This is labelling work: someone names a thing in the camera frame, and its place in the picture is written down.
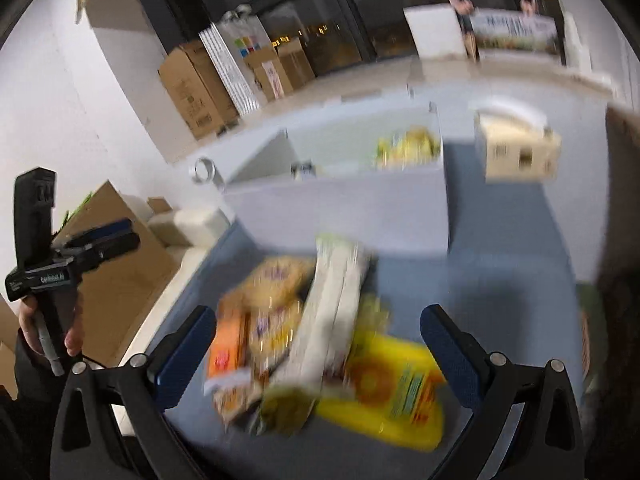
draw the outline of metal screw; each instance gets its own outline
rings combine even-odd
[[[131,359],[129,359],[129,364],[134,368],[140,368],[146,364],[146,355],[144,354],[135,354]]]
[[[500,352],[492,353],[489,356],[489,361],[491,361],[496,366],[504,366],[505,364],[507,364],[507,358]]]
[[[564,363],[561,360],[551,359],[551,367],[558,373],[564,372]]]
[[[80,375],[85,370],[86,370],[86,363],[84,361],[80,361],[79,363],[74,364],[73,367],[71,368],[71,371],[73,372],[74,375]]]

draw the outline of blue table surface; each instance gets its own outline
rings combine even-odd
[[[582,395],[582,334],[575,282],[558,229],[537,184],[486,184],[474,148],[445,149],[450,243],[447,257],[405,258],[380,254],[364,289],[390,304],[389,333],[421,342],[422,309],[439,303],[453,321],[488,351],[512,362],[544,365],[564,361],[578,399]],[[211,251],[153,339],[153,349],[198,304],[216,306],[268,252],[234,224]],[[443,460],[470,412],[445,386],[439,398],[445,435],[431,453],[388,446],[318,417],[292,438],[253,437],[225,431],[211,398],[202,394],[204,361],[178,406],[166,412],[174,428],[205,457],[238,478],[424,479]],[[481,478],[502,459],[520,410],[506,429]]]

